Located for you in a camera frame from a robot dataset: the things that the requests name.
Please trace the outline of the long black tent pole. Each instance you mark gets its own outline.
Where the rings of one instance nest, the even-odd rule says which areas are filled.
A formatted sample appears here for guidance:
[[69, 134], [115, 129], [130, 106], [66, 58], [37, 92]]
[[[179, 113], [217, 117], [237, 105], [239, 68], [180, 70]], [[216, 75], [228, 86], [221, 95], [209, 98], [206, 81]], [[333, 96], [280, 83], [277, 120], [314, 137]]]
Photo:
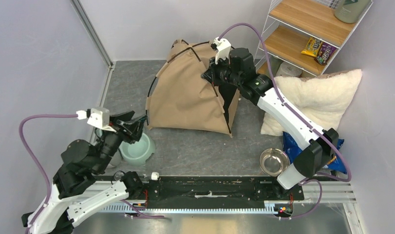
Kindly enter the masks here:
[[210, 62], [217, 50], [210, 41], [188, 43], [181, 39], [180, 44], [185, 48], [179, 57], [185, 69], [180, 76], [184, 95], [178, 104], [181, 128], [232, 135], [240, 93], [236, 87], [214, 80]]

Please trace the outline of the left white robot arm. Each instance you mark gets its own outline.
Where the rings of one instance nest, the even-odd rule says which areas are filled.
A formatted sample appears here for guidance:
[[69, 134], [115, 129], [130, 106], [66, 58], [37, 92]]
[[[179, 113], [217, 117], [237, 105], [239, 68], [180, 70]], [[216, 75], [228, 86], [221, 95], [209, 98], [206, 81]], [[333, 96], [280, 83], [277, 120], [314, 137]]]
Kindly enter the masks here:
[[49, 179], [43, 173], [47, 194], [32, 213], [23, 214], [22, 224], [28, 234], [70, 234], [85, 219], [116, 201], [138, 199], [144, 185], [136, 172], [125, 172], [108, 188], [77, 202], [77, 199], [105, 172], [122, 143], [140, 140], [147, 115], [134, 116], [134, 111], [110, 115], [108, 109], [79, 110], [74, 118], [84, 119], [102, 131], [96, 144], [77, 139], [61, 154], [62, 165]]

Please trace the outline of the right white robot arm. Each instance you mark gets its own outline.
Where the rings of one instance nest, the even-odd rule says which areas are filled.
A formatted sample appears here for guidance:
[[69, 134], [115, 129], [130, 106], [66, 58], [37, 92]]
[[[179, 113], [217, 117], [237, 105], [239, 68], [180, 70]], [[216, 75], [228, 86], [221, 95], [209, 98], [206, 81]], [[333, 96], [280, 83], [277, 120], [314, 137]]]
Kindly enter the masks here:
[[210, 58], [202, 78], [214, 86], [235, 86], [242, 97], [270, 114], [301, 149], [291, 165], [277, 176], [277, 183], [272, 185], [275, 198], [285, 199], [291, 194], [292, 187], [313, 177], [336, 156], [338, 132], [333, 128], [325, 130], [307, 118], [280, 93], [271, 78], [257, 73], [248, 49], [236, 48], [225, 58]]

